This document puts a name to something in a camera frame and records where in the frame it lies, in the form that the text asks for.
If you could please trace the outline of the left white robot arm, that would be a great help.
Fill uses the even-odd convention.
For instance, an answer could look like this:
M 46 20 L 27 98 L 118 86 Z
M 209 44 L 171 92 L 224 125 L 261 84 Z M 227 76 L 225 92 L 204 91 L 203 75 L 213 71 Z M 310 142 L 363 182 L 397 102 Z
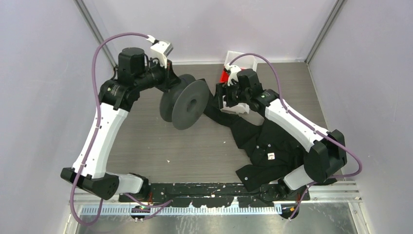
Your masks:
M 153 87 L 167 92 L 181 82 L 167 58 L 171 49 L 150 50 L 150 58 L 136 47 L 125 48 L 118 55 L 115 76 L 100 86 L 99 108 L 84 147 L 75 163 L 60 174 L 63 180 L 103 200 L 128 193 L 143 202 L 150 195 L 149 180 L 144 176 L 106 170 L 116 135 L 140 93 Z

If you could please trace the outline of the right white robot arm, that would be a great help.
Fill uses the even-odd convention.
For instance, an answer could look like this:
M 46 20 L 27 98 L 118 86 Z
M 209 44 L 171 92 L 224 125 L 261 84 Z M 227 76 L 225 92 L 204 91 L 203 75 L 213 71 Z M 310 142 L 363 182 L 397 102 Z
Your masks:
M 251 68 L 231 65 L 223 73 L 227 80 L 216 85 L 219 109 L 246 104 L 251 111 L 284 130 L 306 151 L 303 164 L 281 176 L 278 194 L 282 199 L 291 200 L 303 186 L 326 182 L 347 164 L 342 132 L 329 131 L 309 121 L 287 104 L 280 91 L 265 90 Z

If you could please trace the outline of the dark grey cable spool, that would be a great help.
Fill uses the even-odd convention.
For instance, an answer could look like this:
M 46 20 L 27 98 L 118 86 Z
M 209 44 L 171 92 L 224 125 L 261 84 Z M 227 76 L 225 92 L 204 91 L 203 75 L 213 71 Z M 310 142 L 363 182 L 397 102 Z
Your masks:
M 203 114 L 209 99 L 209 87 L 204 80 L 190 74 L 179 76 L 180 83 L 164 92 L 159 104 L 161 118 L 178 130 L 191 127 Z

